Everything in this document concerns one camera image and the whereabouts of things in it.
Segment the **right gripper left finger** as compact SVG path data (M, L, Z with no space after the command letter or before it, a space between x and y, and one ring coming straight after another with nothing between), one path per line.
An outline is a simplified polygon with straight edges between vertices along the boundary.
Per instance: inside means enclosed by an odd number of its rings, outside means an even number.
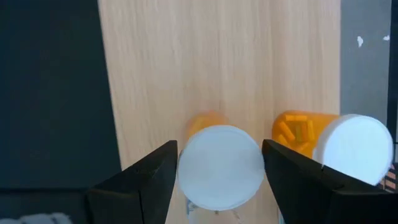
M89 224L165 224L177 172L171 140L86 191Z

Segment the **black hazard-striped floor mat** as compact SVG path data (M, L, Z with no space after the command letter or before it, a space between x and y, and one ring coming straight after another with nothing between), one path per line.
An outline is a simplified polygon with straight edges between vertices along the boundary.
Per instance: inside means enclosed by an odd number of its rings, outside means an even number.
M390 166L387 174L379 183L381 189L391 193L398 192L398 173L396 165L397 163L394 163Z

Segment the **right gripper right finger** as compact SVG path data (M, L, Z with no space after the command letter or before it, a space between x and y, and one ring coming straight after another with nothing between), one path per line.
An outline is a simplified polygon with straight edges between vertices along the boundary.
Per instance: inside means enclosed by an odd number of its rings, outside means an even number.
M286 224L398 224L398 192L323 166L271 139L267 180Z

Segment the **large orange pill bottle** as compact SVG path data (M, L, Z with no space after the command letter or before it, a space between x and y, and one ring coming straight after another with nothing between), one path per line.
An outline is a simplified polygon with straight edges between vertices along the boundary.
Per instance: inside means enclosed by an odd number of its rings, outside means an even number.
M264 175L259 145L247 132L214 111L190 120L177 179L192 203L207 210L231 210L255 196Z
M285 111L274 121L272 139L371 185L381 182L394 158L392 136L385 125L359 114Z

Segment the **light wooden shelf board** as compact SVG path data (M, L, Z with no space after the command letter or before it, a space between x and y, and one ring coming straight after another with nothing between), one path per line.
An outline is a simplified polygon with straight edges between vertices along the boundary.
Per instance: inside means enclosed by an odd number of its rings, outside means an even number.
M258 143L340 111L341 0L98 0L123 169L217 111Z

